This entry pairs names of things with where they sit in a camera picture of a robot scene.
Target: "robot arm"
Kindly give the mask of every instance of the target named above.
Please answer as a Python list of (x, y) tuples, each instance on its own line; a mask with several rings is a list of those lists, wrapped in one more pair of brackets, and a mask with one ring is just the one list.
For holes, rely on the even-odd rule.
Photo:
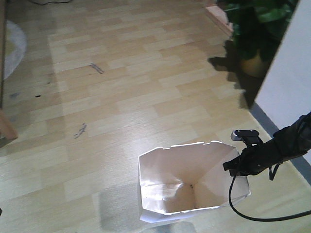
[(247, 147), (237, 158), (223, 164), (231, 176), (257, 175), (269, 168), (270, 179), (280, 164), (302, 156), (311, 149), (311, 112), (302, 115), (293, 125), (273, 134), (273, 138), (263, 143), (255, 130), (235, 130), (231, 138), (242, 140)]

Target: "potted plant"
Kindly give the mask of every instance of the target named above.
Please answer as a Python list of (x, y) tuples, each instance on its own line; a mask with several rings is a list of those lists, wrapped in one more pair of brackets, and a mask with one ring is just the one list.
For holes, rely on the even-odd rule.
[(264, 77), (298, 0), (223, 0), (242, 70)]

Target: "white rug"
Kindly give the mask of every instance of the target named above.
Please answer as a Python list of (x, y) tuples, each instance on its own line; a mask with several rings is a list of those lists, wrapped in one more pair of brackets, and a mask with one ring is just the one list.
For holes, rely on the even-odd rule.
[(23, 30), (11, 21), (6, 23), (4, 79), (7, 79), (23, 59), (27, 39)]

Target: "white paper bag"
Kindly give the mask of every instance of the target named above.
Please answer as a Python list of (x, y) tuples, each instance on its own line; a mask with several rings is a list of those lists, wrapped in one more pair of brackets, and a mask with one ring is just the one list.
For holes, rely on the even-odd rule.
[[(194, 143), (155, 148), (139, 157), (140, 219), (161, 222), (228, 206), (232, 177), (223, 163), (239, 155), (227, 144)], [(250, 195), (247, 177), (238, 176), (235, 204)]]

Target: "small stick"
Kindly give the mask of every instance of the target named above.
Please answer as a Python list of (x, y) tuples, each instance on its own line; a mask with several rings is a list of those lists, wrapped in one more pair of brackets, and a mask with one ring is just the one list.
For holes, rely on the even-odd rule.
[(102, 69), (100, 69), (97, 65), (95, 65), (94, 63), (91, 63), (90, 66), (96, 69), (96, 71), (99, 72), (100, 74), (103, 74), (105, 72)]
[(87, 125), (85, 123), (82, 124), (82, 128), (79, 129), (79, 132), (74, 135), (74, 139), (80, 137), (80, 135), (83, 134), (83, 132), (86, 131), (86, 126)]

